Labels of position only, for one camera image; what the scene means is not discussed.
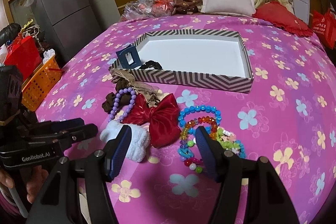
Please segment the person's left hand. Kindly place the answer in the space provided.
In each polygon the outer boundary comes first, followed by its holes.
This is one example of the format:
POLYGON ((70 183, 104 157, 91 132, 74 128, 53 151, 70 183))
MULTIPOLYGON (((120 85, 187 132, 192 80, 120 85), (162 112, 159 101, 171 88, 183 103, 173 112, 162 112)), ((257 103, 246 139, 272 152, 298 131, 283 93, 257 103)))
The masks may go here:
MULTIPOLYGON (((31 170, 30 175, 26 179, 27 201, 33 203, 37 197, 42 185, 44 184, 49 173, 42 166, 35 166, 31 170)), ((11 197, 9 189, 14 187, 14 180, 3 169, 1 169, 1 189, 4 193, 11 197)))

